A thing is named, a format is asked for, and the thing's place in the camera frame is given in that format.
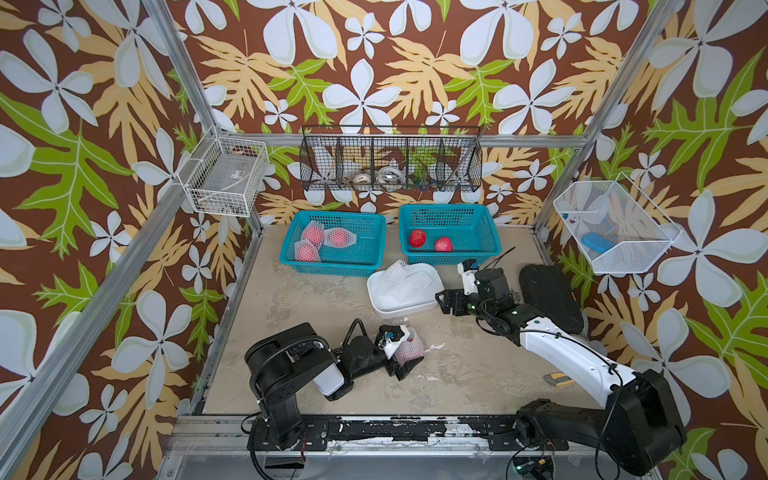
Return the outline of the white foam net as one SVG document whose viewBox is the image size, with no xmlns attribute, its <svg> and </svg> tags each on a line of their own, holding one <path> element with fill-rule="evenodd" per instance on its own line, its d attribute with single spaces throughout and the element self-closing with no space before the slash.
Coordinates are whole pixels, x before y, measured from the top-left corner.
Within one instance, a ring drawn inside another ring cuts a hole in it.
<svg viewBox="0 0 768 480">
<path fill-rule="evenodd" d="M 396 293 L 396 297 L 400 302 L 407 304 L 427 302 L 427 294 L 431 284 L 431 276 L 423 271 L 418 271 L 405 278 L 404 283 Z"/>
<path fill-rule="evenodd" d="M 397 260 L 390 265 L 380 277 L 377 294 L 387 296 L 394 294 L 408 275 L 409 265 L 403 260 Z"/>
</svg>

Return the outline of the red apple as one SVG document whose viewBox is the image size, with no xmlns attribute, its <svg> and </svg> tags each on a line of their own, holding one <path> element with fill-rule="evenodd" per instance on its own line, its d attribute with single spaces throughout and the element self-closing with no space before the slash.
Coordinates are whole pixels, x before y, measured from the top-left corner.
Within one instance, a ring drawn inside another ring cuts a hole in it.
<svg viewBox="0 0 768 480">
<path fill-rule="evenodd" d="M 408 243 L 413 249 L 421 248 L 426 244 L 427 235 L 421 229 L 414 229 L 410 232 Z"/>
<path fill-rule="evenodd" d="M 454 250 L 453 242 L 448 237 L 441 237 L 435 241 L 434 250 L 440 253 L 450 253 Z"/>
</svg>

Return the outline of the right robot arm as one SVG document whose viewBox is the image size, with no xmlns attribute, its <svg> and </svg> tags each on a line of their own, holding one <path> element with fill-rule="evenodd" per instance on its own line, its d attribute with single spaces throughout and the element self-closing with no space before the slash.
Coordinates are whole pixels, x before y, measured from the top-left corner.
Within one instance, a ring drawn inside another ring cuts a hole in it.
<svg viewBox="0 0 768 480">
<path fill-rule="evenodd" d="M 687 440 L 671 387 L 662 374 L 611 360 L 580 338 L 582 318 L 564 274 L 544 265 L 522 268 L 516 300 L 500 268 L 459 264 L 462 286 L 436 293 L 445 314 L 472 316 L 481 329 L 556 367 L 598 404 L 577 408 L 548 399 L 520 407 L 513 427 L 526 447 L 563 441 L 605 452 L 619 471 L 649 473 Z"/>
</svg>

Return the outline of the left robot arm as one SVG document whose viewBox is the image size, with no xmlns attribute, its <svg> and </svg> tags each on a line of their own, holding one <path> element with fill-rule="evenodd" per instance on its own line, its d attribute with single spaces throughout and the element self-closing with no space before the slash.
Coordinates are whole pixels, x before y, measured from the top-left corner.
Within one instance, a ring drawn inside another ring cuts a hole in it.
<svg viewBox="0 0 768 480">
<path fill-rule="evenodd" d="M 335 401 L 351 392 L 356 379 L 381 369 L 404 380 L 424 356 L 423 342 L 413 328 L 382 325 L 371 337 L 357 318 L 336 348 L 304 322 L 256 342 L 244 361 L 267 444 L 287 450 L 301 441 L 308 427 L 296 399 L 306 385 L 314 384 L 325 399 Z"/>
</svg>

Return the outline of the white plastic tub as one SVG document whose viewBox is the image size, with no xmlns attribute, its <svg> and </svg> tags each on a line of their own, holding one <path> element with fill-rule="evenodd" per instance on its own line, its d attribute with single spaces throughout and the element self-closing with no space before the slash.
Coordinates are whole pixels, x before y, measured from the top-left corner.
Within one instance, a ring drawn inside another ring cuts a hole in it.
<svg viewBox="0 0 768 480">
<path fill-rule="evenodd" d="M 382 271 L 377 271 L 368 277 L 366 287 L 369 295 L 369 299 L 373 306 L 374 311 L 382 319 L 393 319 L 399 317 L 405 317 L 411 314 L 419 313 L 422 311 L 430 310 L 438 306 L 435 294 L 444 290 L 443 282 L 438 274 L 438 271 L 431 265 L 426 263 L 408 264 L 408 275 L 423 271 L 428 273 L 432 278 L 432 284 L 429 287 L 427 294 L 427 302 L 424 303 L 411 303 L 407 304 L 400 302 L 397 297 L 397 291 L 392 295 L 379 296 L 376 292 Z"/>
</svg>

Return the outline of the right teal plastic basket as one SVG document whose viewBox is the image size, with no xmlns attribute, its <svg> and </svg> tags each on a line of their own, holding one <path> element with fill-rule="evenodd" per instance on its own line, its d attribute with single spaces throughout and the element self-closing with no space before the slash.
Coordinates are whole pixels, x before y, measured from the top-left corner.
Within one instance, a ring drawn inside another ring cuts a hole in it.
<svg viewBox="0 0 768 480">
<path fill-rule="evenodd" d="M 497 227 L 483 205 L 409 204 L 399 209 L 398 220 L 401 249 L 410 263 L 456 265 L 467 259 L 483 263 L 502 253 Z M 421 248 L 409 246 L 409 235 L 414 229 L 427 235 Z M 435 241 L 441 237 L 452 240 L 452 252 L 434 250 Z"/>
</svg>

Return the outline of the teal plastic basket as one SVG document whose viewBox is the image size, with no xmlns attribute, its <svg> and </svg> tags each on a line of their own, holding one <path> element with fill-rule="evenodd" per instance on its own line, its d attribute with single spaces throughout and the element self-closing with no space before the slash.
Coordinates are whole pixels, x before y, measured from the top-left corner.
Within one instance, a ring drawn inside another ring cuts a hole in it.
<svg viewBox="0 0 768 480">
<path fill-rule="evenodd" d="M 302 274 L 368 277 L 381 266 L 385 247 L 381 215 L 301 211 L 286 234 L 280 262 Z"/>
<path fill-rule="evenodd" d="M 467 259 L 483 263 L 502 253 L 497 227 L 483 205 L 409 204 L 399 209 L 398 220 L 401 249 L 410 263 L 456 265 Z M 427 235 L 421 248 L 409 246 L 409 235 L 414 229 Z M 452 240 L 452 252 L 434 250 L 435 241 L 441 237 Z"/>
</svg>

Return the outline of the left teal plastic basket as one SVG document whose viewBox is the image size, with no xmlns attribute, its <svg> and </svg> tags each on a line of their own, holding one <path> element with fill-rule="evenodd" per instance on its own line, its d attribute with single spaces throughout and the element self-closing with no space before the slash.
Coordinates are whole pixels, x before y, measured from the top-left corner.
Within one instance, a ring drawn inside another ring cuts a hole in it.
<svg viewBox="0 0 768 480">
<path fill-rule="evenodd" d="M 381 266 L 385 247 L 381 215 L 301 211 L 286 234 L 280 262 L 302 274 L 368 277 Z"/>
</svg>

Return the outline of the black case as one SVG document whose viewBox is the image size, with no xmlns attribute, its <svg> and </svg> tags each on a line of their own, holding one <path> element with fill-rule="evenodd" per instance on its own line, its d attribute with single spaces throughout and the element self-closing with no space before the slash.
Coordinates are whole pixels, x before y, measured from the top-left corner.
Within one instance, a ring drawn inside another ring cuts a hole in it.
<svg viewBox="0 0 768 480">
<path fill-rule="evenodd" d="M 555 266 L 529 264 L 519 275 L 526 304 L 550 318 L 560 329 L 580 335 L 584 318 L 565 274 Z"/>
</svg>

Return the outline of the yellow utility knife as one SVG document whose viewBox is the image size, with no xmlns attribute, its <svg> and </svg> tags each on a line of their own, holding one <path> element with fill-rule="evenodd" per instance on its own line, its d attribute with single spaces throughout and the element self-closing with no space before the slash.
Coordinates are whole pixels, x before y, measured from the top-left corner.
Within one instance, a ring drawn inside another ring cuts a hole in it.
<svg viewBox="0 0 768 480">
<path fill-rule="evenodd" d="M 562 372 L 549 373 L 544 375 L 543 378 L 547 384 L 556 387 L 574 384 L 574 380 Z"/>
</svg>

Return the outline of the blue object in basket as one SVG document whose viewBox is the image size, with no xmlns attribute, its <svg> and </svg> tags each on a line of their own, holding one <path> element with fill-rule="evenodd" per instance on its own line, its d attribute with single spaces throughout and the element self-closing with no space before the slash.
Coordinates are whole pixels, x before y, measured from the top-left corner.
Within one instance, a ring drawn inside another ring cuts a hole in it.
<svg viewBox="0 0 768 480">
<path fill-rule="evenodd" d="M 615 247 L 615 243 L 595 232 L 589 232 L 582 237 L 582 244 L 602 255 Z"/>
</svg>

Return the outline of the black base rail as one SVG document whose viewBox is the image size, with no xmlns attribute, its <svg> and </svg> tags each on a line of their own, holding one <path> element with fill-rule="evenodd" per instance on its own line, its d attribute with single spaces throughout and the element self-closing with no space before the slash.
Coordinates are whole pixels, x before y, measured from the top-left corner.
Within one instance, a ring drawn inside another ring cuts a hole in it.
<svg viewBox="0 0 768 480">
<path fill-rule="evenodd" d="M 326 452 L 347 443 L 427 447 L 445 439 L 475 442 L 492 452 L 568 448 L 563 440 L 529 440 L 515 422 L 514 415 L 305 415 L 299 427 L 287 434 L 285 444 L 278 442 L 278 435 L 259 413 L 246 417 L 240 429 L 247 436 L 247 447 L 256 452 Z"/>
</svg>

